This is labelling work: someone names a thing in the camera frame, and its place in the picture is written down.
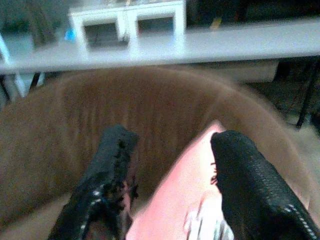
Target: chair backrest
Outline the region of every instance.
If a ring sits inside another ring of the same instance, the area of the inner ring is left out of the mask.
[[[263,100],[221,80],[154,67],[89,71],[10,104],[0,113],[0,224],[71,191],[103,129],[114,124],[140,136],[133,156],[139,208],[213,120],[254,140],[319,223],[319,186],[281,119]]]

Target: pink pillow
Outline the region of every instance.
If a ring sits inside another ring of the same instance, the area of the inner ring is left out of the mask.
[[[215,175],[210,140],[213,133],[223,132],[214,121],[183,151],[164,177],[145,209],[134,216],[126,240],[185,240],[186,216],[198,209],[206,198],[221,210],[221,194],[211,178]]]

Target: pink fabric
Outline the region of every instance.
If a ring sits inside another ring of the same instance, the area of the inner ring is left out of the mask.
[[[215,121],[183,151],[147,207],[134,217],[127,240],[187,239],[184,223],[188,212],[207,197],[221,197],[217,186],[211,184],[214,156],[210,140],[213,133],[223,131]]]

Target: white shelf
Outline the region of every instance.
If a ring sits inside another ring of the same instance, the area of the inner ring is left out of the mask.
[[[320,55],[320,18],[211,32],[134,38],[127,47],[82,52],[59,42],[31,54],[11,56],[0,63],[2,74],[48,72],[139,65],[262,60]]]

